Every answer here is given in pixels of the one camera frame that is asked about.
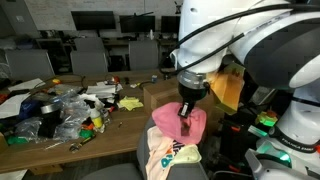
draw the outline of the office chair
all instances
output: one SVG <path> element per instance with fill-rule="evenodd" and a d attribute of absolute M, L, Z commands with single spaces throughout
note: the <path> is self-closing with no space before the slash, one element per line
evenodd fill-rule
<path fill-rule="evenodd" d="M 72 51 L 70 56 L 73 74 L 105 75 L 108 72 L 108 63 L 104 52 Z"/>
<path fill-rule="evenodd" d="M 55 75 L 47 50 L 8 50 L 5 53 L 12 79 L 47 79 Z"/>
<path fill-rule="evenodd" d="M 147 122 L 143 134 L 141 135 L 138 149 L 137 158 L 139 166 L 127 163 L 101 169 L 85 176 L 82 180 L 91 179 L 108 179 L 108 180 L 143 180 L 147 179 L 145 166 L 149 159 L 149 147 L 147 142 L 148 129 L 155 126 L 152 117 Z M 178 164 L 171 167 L 167 180 L 207 180 L 208 177 L 200 163 L 194 164 Z"/>
<path fill-rule="evenodd" d="M 129 58 L 131 70 L 157 69 L 159 64 L 157 41 L 130 41 Z"/>
<path fill-rule="evenodd" d="M 105 52 L 103 41 L 99 37 L 92 38 L 76 38 L 74 39 L 77 51 L 92 52 L 102 51 Z"/>

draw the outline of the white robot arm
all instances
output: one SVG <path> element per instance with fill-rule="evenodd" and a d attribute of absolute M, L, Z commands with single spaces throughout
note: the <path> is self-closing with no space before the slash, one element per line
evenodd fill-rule
<path fill-rule="evenodd" d="M 243 13 L 256 8 L 260 9 L 255 14 Z M 232 17 L 241 13 L 246 16 Z M 229 21 L 210 26 L 214 24 L 211 22 L 224 18 Z M 195 102 L 206 95 L 208 84 L 215 80 L 214 74 L 229 47 L 258 85 L 298 88 L 295 99 L 275 126 L 275 134 L 271 132 L 270 137 L 261 139 L 258 150 L 271 145 L 269 155 L 275 156 L 275 151 L 281 150 L 294 160 L 291 168 L 286 167 L 290 171 L 311 179 L 314 174 L 320 174 L 316 151 L 320 140 L 320 121 L 316 118 L 320 106 L 318 99 L 310 95 L 315 89 L 308 86 L 320 77 L 319 7 L 294 6 L 285 0 L 185 0 L 179 40 L 183 44 L 171 58 L 176 62 L 179 92 L 183 97 L 180 116 L 187 117 Z M 261 172 L 270 168 L 269 161 L 263 162 L 265 169 L 254 172 L 259 179 L 264 174 Z M 290 171 L 281 171 L 281 177 L 285 174 L 292 177 Z"/>

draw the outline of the bottle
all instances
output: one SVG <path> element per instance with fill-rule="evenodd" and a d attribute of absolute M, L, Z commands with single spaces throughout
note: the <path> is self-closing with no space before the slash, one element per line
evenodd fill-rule
<path fill-rule="evenodd" d="M 90 118 L 94 125 L 94 130 L 103 133 L 104 124 L 101 118 L 101 113 L 96 109 L 95 102 L 90 100 L 84 100 L 90 106 Z"/>

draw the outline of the floor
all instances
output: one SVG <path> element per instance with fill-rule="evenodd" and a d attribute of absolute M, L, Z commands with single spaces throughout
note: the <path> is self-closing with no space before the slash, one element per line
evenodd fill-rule
<path fill-rule="evenodd" d="M 122 163 L 136 163 L 136 152 L 118 154 L 102 158 L 89 159 L 74 163 L 68 163 L 63 166 L 60 173 L 52 173 L 45 175 L 33 175 L 30 171 L 26 173 L 23 180 L 78 180 L 91 172 L 99 169 Z"/>

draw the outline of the monitor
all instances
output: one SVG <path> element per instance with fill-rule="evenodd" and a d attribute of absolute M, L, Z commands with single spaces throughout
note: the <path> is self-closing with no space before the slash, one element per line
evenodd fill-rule
<path fill-rule="evenodd" d="M 155 16 L 120 16 L 122 33 L 155 31 Z"/>
<path fill-rule="evenodd" d="M 77 30 L 116 29 L 113 11 L 71 11 Z"/>
<path fill-rule="evenodd" d="M 180 16 L 162 16 L 161 32 L 162 33 L 179 33 Z"/>

